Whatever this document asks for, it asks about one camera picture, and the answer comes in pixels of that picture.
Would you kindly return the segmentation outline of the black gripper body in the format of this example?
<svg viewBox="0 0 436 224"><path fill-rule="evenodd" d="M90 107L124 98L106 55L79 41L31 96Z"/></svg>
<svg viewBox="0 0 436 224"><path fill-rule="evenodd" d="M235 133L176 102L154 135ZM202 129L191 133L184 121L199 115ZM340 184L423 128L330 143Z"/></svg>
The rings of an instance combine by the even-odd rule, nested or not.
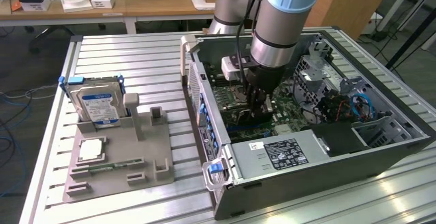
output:
<svg viewBox="0 0 436 224"><path fill-rule="evenodd" d="M248 68L247 82L248 86L255 89L260 89L267 93L274 93L275 89L280 85L286 67L270 68L267 66L254 66Z"/></svg>

